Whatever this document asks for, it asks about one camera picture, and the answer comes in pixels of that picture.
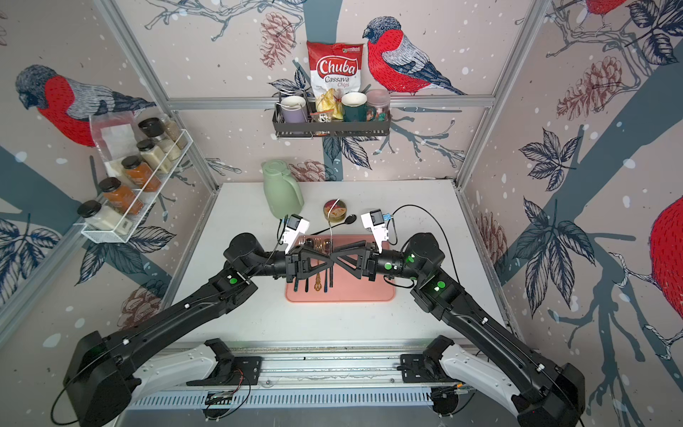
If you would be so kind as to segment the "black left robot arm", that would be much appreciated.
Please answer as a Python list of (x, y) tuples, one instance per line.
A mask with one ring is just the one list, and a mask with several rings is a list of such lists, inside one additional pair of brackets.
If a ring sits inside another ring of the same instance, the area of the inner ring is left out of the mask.
[(234, 311), (252, 296), (255, 276), (307, 279), (334, 264), (332, 253), (297, 246), (267, 252), (241, 233), (224, 252), (223, 268), (190, 296), (137, 326), (102, 336), (94, 331), (76, 344), (63, 380), (80, 426), (103, 426), (131, 403), (142, 380), (134, 373), (158, 352), (209, 321)]

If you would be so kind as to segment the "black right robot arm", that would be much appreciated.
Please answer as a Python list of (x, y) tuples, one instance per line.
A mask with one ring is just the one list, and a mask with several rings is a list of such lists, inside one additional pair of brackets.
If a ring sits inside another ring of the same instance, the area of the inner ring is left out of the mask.
[(357, 278), (412, 279), (411, 295), (436, 320), (455, 329), (482, 353), (478, 358), (443, 336), (428, 355), (450, 379), (460, 380), (516, 416), (521, 426), (579, 426), (585, 378), (535, 352), (488, 314), (441, 264), (436, 238), (417, 233), (401, 251), (356, 242), (334, 249), (331, 260)]

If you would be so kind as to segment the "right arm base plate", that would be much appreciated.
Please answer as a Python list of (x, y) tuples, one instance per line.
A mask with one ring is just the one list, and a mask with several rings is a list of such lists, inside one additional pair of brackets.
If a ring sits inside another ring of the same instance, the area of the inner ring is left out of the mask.
[(446, 384), (455, 379), (449, 377), (439, 361), (423, 354), (401, 354), (396, 367), (404, 384)]

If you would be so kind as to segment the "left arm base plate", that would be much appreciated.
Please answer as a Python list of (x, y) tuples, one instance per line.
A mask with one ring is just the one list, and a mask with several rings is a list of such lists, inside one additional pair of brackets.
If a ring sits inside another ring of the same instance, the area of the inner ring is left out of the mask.
[(236, 357), (230, 361), (220, 361), (208, 377), (187, 382), (186, 386), (208, 387), (240, 384), (256, 386), (262, 367), (262, 357)]

